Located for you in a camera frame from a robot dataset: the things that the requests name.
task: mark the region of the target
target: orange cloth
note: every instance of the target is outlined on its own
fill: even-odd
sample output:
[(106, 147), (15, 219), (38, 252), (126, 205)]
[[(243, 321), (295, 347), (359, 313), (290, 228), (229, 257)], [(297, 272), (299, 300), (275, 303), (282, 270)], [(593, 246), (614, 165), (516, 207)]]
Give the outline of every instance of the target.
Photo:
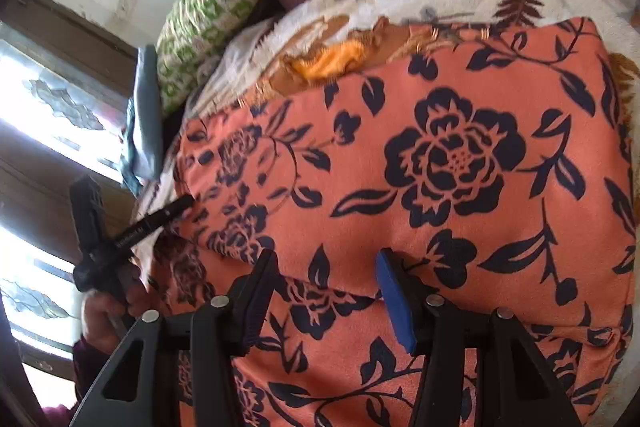
[[(188, 124), (175, 180), (196, 204), (158, 240), (150, 284), (192, 311), (277, 252), (260, 342), (235, 361), (248, 425), (407, 425), (422, 360), (379, 300), (383, 247), (463, 309), (512, 308), (583, 422), (602, 400), (630, 339), (635, 245), (608, 57), (587, 19), (492, 31)], [(472, 425), (471, 351), (465, 373)]]

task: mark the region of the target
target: person's hand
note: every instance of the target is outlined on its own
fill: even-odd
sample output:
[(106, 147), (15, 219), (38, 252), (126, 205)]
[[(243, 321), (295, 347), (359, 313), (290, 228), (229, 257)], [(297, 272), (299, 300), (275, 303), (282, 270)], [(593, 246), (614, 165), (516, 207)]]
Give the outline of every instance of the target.
[(106, 355), (113, 353), (120, 343), (108, 315), (122, 317), (128, 311), (132, 317), (140, 317), (151, 308), (149, 294), (139, 279), (140, 268), (132, 264), (131, 269), (134, 282), (127, 289), (129, 306), (126, 309), (110, 294), (96, 290), (88, 292), (82, 302), (82, 335), (87, 343)]

